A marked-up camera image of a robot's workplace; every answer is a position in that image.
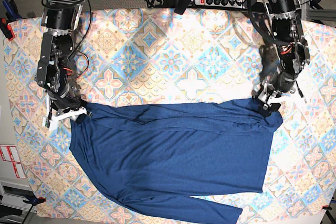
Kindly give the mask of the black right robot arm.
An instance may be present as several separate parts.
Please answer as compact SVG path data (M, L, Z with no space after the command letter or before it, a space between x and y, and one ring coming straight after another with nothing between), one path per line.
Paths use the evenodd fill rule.
M46 92L46 117L43 126L49 130L70 118L87 114L85 102L76 94L71 78L70 57L75 53L73 33L79 24L83 0L43 0L41 26L43 34L35 81Z

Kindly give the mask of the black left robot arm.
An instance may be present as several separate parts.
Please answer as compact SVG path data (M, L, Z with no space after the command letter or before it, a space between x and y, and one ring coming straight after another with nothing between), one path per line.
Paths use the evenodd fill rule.
M304 67L309 65L310 54L300 18L300 0L262 0L262 3L265 15L270 19L270 32L257 24L252 0L247 0L247 10L253 27L266 42L275 45L279 58L275 73L262 81L256 97L260 114L269 116L279 110L283 94L297 92L301 99L305 98L297 79Z

